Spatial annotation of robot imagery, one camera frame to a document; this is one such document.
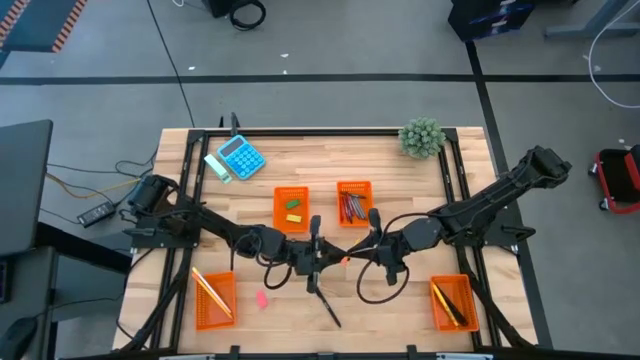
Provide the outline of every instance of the small green plant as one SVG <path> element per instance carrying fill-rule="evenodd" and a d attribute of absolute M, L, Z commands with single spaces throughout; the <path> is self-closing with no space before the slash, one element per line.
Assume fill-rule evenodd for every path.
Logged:
<path fill-rule="evenodd" d="M 398 138 L 402 142 L 402 152 L 416 159 L 426 159 L 440 152 L 446 136 L 435 119 L 421 117 L 400 129 Z"/>

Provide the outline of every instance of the wooden table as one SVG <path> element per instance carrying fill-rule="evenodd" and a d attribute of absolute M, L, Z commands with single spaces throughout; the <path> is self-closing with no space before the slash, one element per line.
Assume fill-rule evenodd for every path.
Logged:
<path fill-rule="evenodd" d="M 480 127 L 457 131 L 466 176 L 474 194 L 495 180 L 485 134 Z M 163 131 L 155 174 L 179 180 L 187 132 L 188 129 Z M 210 152 L 227 139 L 212 139 Z M 267 158 L 267 165 L 248 181 L 235 179 L 226 185 L 207 169 L 202 194 L 209 208 L 240 224 L 272 225 L 273 188 L 305 185 L 310 190 L 311 213 L 322 216 L 321 235 L 346 249 L 368 230 L 338 225 L 338 180 L 370 180 L 383 224 L 396 215 L 426 211 L 446 202 L 438 159 L 414 160 L 403 155 L 393 136 L 280 136 L 255 137 L 250 141 Z M 451 173 L 455 174 L 449 146 L 446 151 Z M 193 172 L 198 154 L 196 149 Z M 189 179 L 188 193 L 193 190 L 195 176 Z M 453 182 L 459 199 L 455 176 Z M 408 221 L 410 219 L 396 222 L 391 230 Z M 297 239 L 308 239 L 308 236 L 289 235 Z M 120 314 L 120 323 L 129 332 L 139 329 L 157 302 L 165 251 L 155 250 L 129 277 Z M 473 263 L 470 250 L 468 254 Z M 515 256 L 502 249 L 486 248 L 484 258 L 493 299 L 520 334 L 535 343 L 531 313 Z M 431 276 L 459 273 L 454 249 L 440 244 L 405 260 L 411 268 L 409 284 L 398 298 L 383 305 L 364 304 L 356 295 L 355 280 L 365 261 L 353 260 L 347 267 L 336 265 L 322 272 L 320 288 L 342 322 L 343 327 L 339 329 L 319 299 L 305 291 L 306 277 L 294 275 L 283 288 L 268 291 L 262 283 L 264 268 L 253 260 L 236 257 L 237 325 L 227 330 L 196 332 L 194 282 L 189 279 L 179 353 L 228 353 L 231 345 L 240 345 L 242 353 L 404 352 L 408 344 L 415 344 L 418 351 L 425 352 L 472 350 L 467 333 L 435 330 L 428 298 Z M 203 273 L 228 271 L 229 248 L 224 241 L 203 231 L 192 264 Z M 272 271 L 271 283 L 282 279 L 283 268 Z M 365 280 L 363 292 L 368 298 L 386 297 L 395 291 L 395 287 L 386 285 L 383 268 L 372 266 Z M 258 290 L 265 290 L 269 298 L 269 306 L 264 310 L 260 310 L 255 301 Z M 486 318 L 477 299 L 476 307 L 483 342 L 489 345 Z M 172 314 L 173 309 L 168 309 L 161 345 L 168 344 Z M 114 347 L 127 341 L 117 332 Z"/>

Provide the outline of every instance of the wheel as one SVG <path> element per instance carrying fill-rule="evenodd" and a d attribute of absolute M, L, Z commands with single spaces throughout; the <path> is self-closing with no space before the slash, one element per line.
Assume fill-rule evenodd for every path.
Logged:
<path fill-rule="evenodd" d="M 589 174 L 590 176 L 597 176 L 598 175 L 598 164 L 594 163 L 593 165 L 591 165 L 591 167 L 587 171 L 587 174 Z"/>
<path fill-rule="evenodd" d="M 598 206 L 602 211 L 609 211 L 609 202 L 607 201 L 607 199 L 600 201 L 600 204 L 598 204 Z"/>

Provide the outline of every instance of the gray floor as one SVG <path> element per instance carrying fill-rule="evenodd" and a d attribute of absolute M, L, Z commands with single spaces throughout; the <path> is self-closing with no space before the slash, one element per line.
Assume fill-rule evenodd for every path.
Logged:
<path fill-rule="evenodd" d="M 202 10 L 152 0 L 181 75 L 471 73 L 464 44 L 446 23 L 450 1 L 264 2 L 266 22 L 241 33 Z M 539 8 L 521 31 L 476 42 L 484 72 L 586 74 L 582 56 L 589 42 L 544 41 L 541 32 L 545 26 L 583 23 L 601 3 Z M 602 73 L 640 73 L 639 39 L 603 40 L 594 63 Z M 0 77 L 172 74 L 144 0 L 90 1 L 60 54 L 13 53 L 0 70 Z M 640 103 L 640 84 L 603 87 L 620 101 Z M 575 166 L 567 184 L 520 201 L 525 224 L 538 230 L 530 246 L 555 347 L 640 354 L 634 336 L 640 321 L 640 218 L 600 212 L 601 192 L 585 170 L 600 149 L 621 147 L 620 139 L 640 142 L 637 110 L 610 105 L 590 83 L 495 83 L 488 90 L 510 164 L 540 144 Z M 473 83 L 189 84 L 185 93 L 198 126 L 215 126 L 232 110 L 243 126 L 402 125 L 420 115 L 443 125 L 485 125 Z M 50 162 L 94 169 L 109 169 L 119 159 L 144 161 L 162 128 L 189 126 L 177 85 L 0 86 L 0 109 L 0 125 L 53 119 Z M 96 188 L 122 180 L 54 173 Z M 115 199 L 122 195 L 110 193 Z M 99 202 L 72 199 L 53 183 L 45 186 L 43 207 L 70 218 Z M 42 220 L 84 238 L 125 227 L 113 220 L 83 230 L 47 214 Z M 128 247 L 122 236 L 97 241 Z M 61 262 L 60 273 L 59 303 L 122 291 L 121 276 L 72 260 Z M 608 300 L 612 294 L 615 305 Z M 57 355 L 107 351 L 118 310 L 117 301 L 105 301 L 58 311 L 60 319 L 93 315 L 62 322 Z"/>

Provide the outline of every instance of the orange basket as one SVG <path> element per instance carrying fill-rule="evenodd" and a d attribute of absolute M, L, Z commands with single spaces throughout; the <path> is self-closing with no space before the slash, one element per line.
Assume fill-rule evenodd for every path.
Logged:
<path fill-rule="evenodd" d="M 300 200 L 293 209 L 287 209 L 291 200 Z M 302 217 L 299 223 L 287 221 L 287 215 Z M 301 233 L 309 231 L 309 188 L 277 187 L 273 192 L 273 227 L 284 233 Z"/>
<path fill-rule="evenodd" d="M 216 304 L 207 292 L 196 286 L 196 331 L 222 329 L 236 324 L 236 281 L 233 272 L 202 275 L 231 309 L 232 319 Z"/>
<path fill-rule="evenodd" d="M 358 199 L 360 201 L 360 206 L 362 210 L 364 210 L 365 219 L 362 220 L 357 216 L 353 216 L 353 222 L 349 222 L 347 215 L 344 213 L 342 208 L 342 197 L 340 196 L 343 192 L 348 192 L 350 194 L 363 195 L 364 199 Z M 371 191 L 371 182 L 370 181 L 338 181 L 338 221 L 340 222 L 340 226 L 343 227 L 368 227 L 369 226 L 369 209 L 373 207 L 373 192 Z"/>
<path fill-rule="evenodd" d="M 431 282 L 438 285 L 444 295 L 453 301 L 456 308 L 465 319 L 467 319 L 466 326 L 460 325 L 456 327 L 449 318 L 449 315 L 447 315 L 446 311 L 442 308 L 440 301 L 433 291 L 433 286 L 429 284 L 436 329 L 442 332 L 478 331 L 478 316 L 476 315 L 476 306 L 473 302 L 473 293 L 471 292 L 469 277 L 467 275 L 438 275 L 431 277 Z"/>

